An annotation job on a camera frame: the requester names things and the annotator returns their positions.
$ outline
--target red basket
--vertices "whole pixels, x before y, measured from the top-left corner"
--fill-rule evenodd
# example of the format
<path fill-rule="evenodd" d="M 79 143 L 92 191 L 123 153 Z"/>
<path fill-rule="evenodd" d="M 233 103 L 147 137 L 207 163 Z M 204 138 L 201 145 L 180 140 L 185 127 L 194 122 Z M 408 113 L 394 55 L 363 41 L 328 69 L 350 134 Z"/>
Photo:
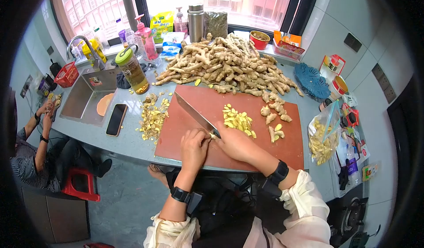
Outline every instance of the red basket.
<path fill-rule="evenodd" d="M 75 67 L 75 61 L 73 61 L 63 66 L 54 79 L 54 82 L 59 84 L 62 88 L 71 87 L 77 80 L 78 75 L 79 73 Z"/>

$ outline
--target hand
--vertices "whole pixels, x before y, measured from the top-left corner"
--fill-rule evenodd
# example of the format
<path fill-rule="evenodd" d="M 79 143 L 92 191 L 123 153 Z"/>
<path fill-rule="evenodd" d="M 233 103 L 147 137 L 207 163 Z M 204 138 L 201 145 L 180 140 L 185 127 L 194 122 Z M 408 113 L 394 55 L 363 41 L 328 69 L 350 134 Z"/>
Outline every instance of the hand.
<path fill-rule="evenodd" d="M 41 114 L 45 114 L 47 112 L 53 111 L 53 102 L 51 99 L 47 99 L 44 104 L 37 110 L 37 116 L 40 116 Z"/>
<path fill-rule="evenodd" d="M 210 134 L 204 129 L 186 132 L 181 138 L 182 171 L 197 175 L 205 161 L 210 140 Z"/>
<path fill-rule="evenodd" d="M 43 137 L 45 139 L 49 137 L 51 128 L 52 128 L 52 118 L 51 118 L 50 112 L 47 112 L 43 118 Z"/>
<path fill-rule="evenodd" d="M 217 122 L 215 126 L 221 135 L 221 139 L 215 141 L 231 158 L 252 164 L 252 160 L 263 151 L 243 131 L 227 128 L 222 122 Z"/>

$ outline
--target soap dispenser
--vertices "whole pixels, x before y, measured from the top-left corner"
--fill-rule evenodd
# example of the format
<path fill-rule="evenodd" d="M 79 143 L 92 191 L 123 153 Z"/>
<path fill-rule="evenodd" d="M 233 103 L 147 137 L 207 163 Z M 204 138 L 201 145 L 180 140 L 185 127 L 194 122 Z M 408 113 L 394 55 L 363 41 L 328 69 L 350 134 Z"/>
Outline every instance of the soap dispenser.
<path fill-rule="evenodd" d="M 156 45 L 153 40 L 152 30 L 149 27 L 145 27 L 144 23 L 141 22 L 141 17 L 144 14 L 139 15 L 135 18 L 137 20 L 137 31 L 135 32 L 135 40 L 137 45 L 144 49 L 145 54 L 144 60 L 152 61 L 158 58 L 158 53 L 156 51 Z"/>
<path fill-rule="evenodd" d="M 181 12 L 181 9 L 183 7 L 177 7 L 177 17 L 175 18 L 174 26 L 175 26 L 175 32 L 184 32 L 185 35 L 187 35 L 187 19 L 184 18 L 183 13 Z"/>

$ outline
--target bag of ginger slices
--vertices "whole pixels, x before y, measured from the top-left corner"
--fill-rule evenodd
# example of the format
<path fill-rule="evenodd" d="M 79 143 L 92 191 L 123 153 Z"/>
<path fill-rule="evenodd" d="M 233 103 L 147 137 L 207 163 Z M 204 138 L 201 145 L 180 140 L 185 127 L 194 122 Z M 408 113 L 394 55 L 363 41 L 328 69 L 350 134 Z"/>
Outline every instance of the bag of ginger slices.
<path fill-rule="evenodd" d="M 336 151 L 341 135 L 339 101 L 327 106 L 308 125 L 312 162 L 321 165 Z"/>

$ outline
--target pink bottle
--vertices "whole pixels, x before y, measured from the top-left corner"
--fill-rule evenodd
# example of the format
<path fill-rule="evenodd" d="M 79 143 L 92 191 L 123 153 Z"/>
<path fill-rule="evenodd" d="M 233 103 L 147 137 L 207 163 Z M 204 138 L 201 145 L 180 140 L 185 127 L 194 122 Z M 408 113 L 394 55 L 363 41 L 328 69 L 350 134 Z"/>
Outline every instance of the pink bottle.
<path fill-rule="evenodd" d="M 135 18 L 135 20 L 138 21 L 137 31 L 135 32 L 135 40 L 138 47 L 146 52 L 146 54 L 143 54 L 144 60 L 152 61 L 158 58 L 158 53 L 156 51 L 156 45 L 153 40 L 152 30 L 149 27 L 145 27 L 144 23 L 141 22 L 141 18 L 143 16 L 144 14 Z"/>

